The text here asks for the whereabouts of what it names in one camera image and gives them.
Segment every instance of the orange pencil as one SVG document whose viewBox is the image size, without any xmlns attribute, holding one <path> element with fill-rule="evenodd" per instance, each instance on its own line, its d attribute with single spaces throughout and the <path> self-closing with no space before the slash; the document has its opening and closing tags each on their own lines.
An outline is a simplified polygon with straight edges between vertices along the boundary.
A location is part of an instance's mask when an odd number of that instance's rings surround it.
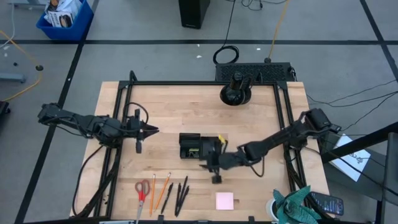
<svg viewBox="0 0 398 224">
<path fill-rule="evenodd" d="M 169 178 L 170 178 L 170 175 L 171 175 L 171 174 L 172 174 L 172 173 L 169 173 L 169 174 L 167 175 L 166 182 L 164 182 L 164 185 L 163 185 L 162 193 L 160 193 L 160 197 L 159 197 L 159 199 L 157 200 L 157 203 L 156 203 L 156 206 L 155 206 L 155 211 L 157 210 L 157 207 L 159 206 L 159 202 L 160 202 L 160 200 L 162 199 L 164 189 L 166 188 L 167 182 L 169 181 Z"/>
<path fill-rule="evenodd" d="M 156 177 L 156 175 L 154 174 L 154 178 L 153 178 L 153 180 L 152 180 L 152 194 L 151 194 L 151 196 L 150 196 L 149 216 L 152 216 L 152 205 L 154 204 L 155 177 Z"/>
</svg>

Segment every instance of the white cable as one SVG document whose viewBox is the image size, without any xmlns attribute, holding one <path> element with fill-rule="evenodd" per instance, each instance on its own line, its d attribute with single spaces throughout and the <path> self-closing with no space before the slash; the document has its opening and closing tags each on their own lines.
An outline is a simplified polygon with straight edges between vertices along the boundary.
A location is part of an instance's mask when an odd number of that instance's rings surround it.
<svg viewBox="0 0 398 224">
<path fill-rule="evenodd" d="M 12 9 L 11 9 L 12 36 L 4 44 L 2 44 L 0 49 L 3 48 L 5 45 L 7 45 L 10 42 L 10 40 L 12 40 L 14 38 L 14 36 L 15 36 L 15 22 L 14 22 L 14 8 L 15 8 L 15 5 L 14 5 L 14 1 L 13 0 L 11 2 L 11 7 L 12 7 Z"/>
</svg>

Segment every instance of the wooden tabletop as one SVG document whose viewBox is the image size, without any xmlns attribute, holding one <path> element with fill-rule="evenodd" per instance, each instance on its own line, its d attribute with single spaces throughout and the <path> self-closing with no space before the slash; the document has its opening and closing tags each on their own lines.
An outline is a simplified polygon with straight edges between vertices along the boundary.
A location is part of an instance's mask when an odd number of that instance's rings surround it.
<svg viewBox="0 0 398 224">
<path fill-rule="evenodd" d="M 118 82 L 104 82 L 99 94 L 95 115 L 112 114 Z M 294 118 L 308 110 L 303 83 L 288 83 Z M 198 160 L 181 160 L 179 156 L 179 133 L 201 133 L 207 136 L 221 134 L 229 141 L 228 151 L 236 146 L 262 140 L 280 130 L 275 107 L 274 92 L 271 86 L 254 86 L 252 98 L 246 105 L 228 106 L 219 93 L 222 86 L 150 86 L 138 85 L 132 89 L 131 101 L 140 103 L 149 112 L 149 124 L 159 127 L 160 132 L 142 143 L 142 154 L 136 154 L 135 139 L 125 139 L 116 184 L 112 219 L 135 219 L 138 208 L 138 194 L 134 190 L 136 182 L 147 179 L 152 183 L 156 174 L 155 199 L 171 172 L 169 184 L 174 183 L 173 191 L 164 212 L 166 220 L 220 220 L 246 221 L 254 216 L 258 221 L 271 220 L 266 213 L 266 202 L 272 199 L 272 191 L 289 193 L 289 181 L 283 158 L 283 147 L 269 151 L 265 157 L 265 174 L 257 177 L 248 167 L 222 170 L 223 183 L 211 183 L 212 173 L 203 170 Z M 284 109 L 284 120 L 287 116 Z M 136 107 L 131 105 L 130 115 Z M 89 140 L 85 159 L 98 148 L 97 140 Z M 318 150 L 314 140 L 308 140 L 308 147 Z M 98 188 L 105 150 L 103 149 L 87 163 L 83 171 L 76 198 L 76 210 L 80 211 Z M 302 150 L 302 161 L 307 184 L 312 191 L 329 194 L 320 156 L 310 150 Z M 260 172 L 261 163 L 254 168 Z M 177 186 L 188 176 L 189 194 L 180 215 L 174 215 Z M 215 210 L 215 193 L 233 192 L 234 210 Z M 157 219 L 163 205 L 167 189 L 157 211 L 149 216 L 150 194 L 147 196 L 141 220 Z M 104 214 L 108 193 L 104 195 L 101 214 Z"/>
</svg>

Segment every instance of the blue bin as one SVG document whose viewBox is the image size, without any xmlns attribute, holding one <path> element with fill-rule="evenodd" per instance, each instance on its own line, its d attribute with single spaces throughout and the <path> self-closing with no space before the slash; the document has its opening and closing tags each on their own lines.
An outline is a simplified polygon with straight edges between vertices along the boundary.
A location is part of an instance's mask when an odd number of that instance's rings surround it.
<svg viewBox="0 0 398 224">
<path fill-rule="evenodd" d="M 79 13 L 76 15 L 71 27 L 52 27 L 52 25 L 44 19 L 45 13 L 43 13 L 39 21 L 37 21 L 36 27 L 41 29 L 47 37 L 53 40 L 81 40 L 94 14 L 87 0 L 80 1 L 82 4 Z"/>
</svg>

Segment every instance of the pen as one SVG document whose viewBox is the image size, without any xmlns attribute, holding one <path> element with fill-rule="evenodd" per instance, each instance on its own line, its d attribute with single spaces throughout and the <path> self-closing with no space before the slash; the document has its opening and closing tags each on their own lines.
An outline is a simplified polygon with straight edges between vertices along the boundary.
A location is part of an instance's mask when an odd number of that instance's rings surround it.
<svg viewBox="0 0 398 224">
<path fill-rule="evenodd" d="M 172 192 L 172 189 L 173 189 L 173 183 L 170 184 L 170 186 L 169 186 L 169 191 L 167 192 L 167 196 L 166 196 L 166 199 L 164 200 L 163 207 L 162 207 L 162 210 L 160 211 L 160 214 L 163 214 L 164 209 L 166 208 L 166 203 L 169 200 L 169 196 L 170 196 L 170 193 Z"/>
<path fill-rule="evenodd" d="M 177 200 L 175 202 L 174 215 L 177 216 L 178 203 L 180 201 L 181 183 L 178 183 Z"/>
<path fill-rule="evenodd" d="M 184 203 L 184 201 L 185 201 L 185 197 L 187 196 L 188 192 L 189 192 L 189 186 L 188 186 L 188 187 L 187 187 L 187 189 L 185 190 L 185 192 L 184 192 L 184 195 L 183 195 L 183 196 L 181 196 L 181 202 L 180 202 L 180 205 L 179 205 L 179 208 L 178 208 L 178 211 L 177 211 L 176 217 L 177 217 L 177 216 L 180 214 L 180 212 L 181 212 L 182 203 Z"/>
<path fill-rule="evenodd" d="M 182 196 L 184 195 L 185 186 L 187 185 L 187 180 L 188 180 L 188 176 L 185 177 L 184 185 L 182 186 L 181 195 L 180 195 L 181 199 L 182 199 Z"/>
</svg>

